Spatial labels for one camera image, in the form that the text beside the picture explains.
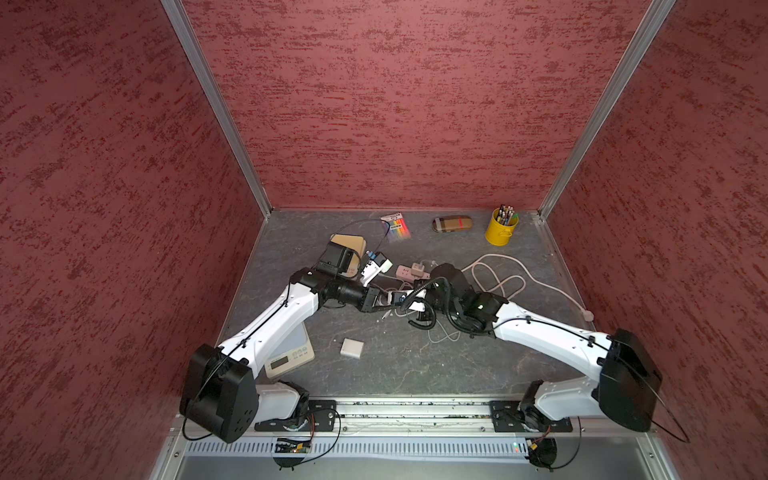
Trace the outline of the pink USB charger adapter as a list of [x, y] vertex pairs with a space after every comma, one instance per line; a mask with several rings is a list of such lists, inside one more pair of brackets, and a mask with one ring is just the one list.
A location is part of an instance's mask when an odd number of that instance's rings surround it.
[[426, 278], [428, 272], [423, 263], [413, 263], [411, 266], [411, 274], [414, 278]]

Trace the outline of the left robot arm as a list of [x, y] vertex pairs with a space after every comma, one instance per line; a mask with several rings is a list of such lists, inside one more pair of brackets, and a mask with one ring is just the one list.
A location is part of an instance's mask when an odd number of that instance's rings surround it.
[[329, 243], [316, 266], [293, 273], [278, 298], [249, 325], [218, 346], [201, 345], [191, 356], [179, 414], [226, 443], [238, 440], [255, 424], [287, 420], [303, 426], [310, 416], [309, 394], [284, 382], [258, 385], [289, 334], [327, 301], [335, 300], [363, 313], [394, 307], [386, 293], [370, 285], [388, 272], [392, 262], [381, 252], [367, 252], [357, 277], [343, 275], [355, 252]]

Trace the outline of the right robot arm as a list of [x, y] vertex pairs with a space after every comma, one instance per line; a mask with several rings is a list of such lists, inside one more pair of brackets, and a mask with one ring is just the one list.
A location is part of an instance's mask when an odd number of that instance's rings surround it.
[[653, 424], [662, 376], [638, 338], [579, 329], [527, 310], [494, 292], [479, 291], [451, 264], [437, 266], [414, 289], [394, 293], [400, 311], [415, 310], [413, 326], [432, 328], [440, 315], [460, 333], [492, 337], [543, 353], [579, 372], [563, 381], [533, 381], [517, 405], [529, 431], [547, 431], [573, 417], [600, 417], [635, 432]]

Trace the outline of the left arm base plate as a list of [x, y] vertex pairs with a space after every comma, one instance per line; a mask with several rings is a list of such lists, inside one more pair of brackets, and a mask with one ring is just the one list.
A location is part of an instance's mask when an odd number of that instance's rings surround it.
[[336, 406], [334, 400], [305, 399], [287, 419], [273, 419], [257, 422], [257, 432], [281, 433], [287, 435], [310, 435], [332, 432], [336, 427]]

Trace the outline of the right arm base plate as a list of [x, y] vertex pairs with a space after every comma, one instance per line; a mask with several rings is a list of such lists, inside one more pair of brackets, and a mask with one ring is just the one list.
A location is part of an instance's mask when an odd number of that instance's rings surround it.
[[496, 400], [489, 402], [490, 418], [496, 433], [571, 433], [569, 418], [551, 420], [534, 406], [521, 408], [519, 401]]

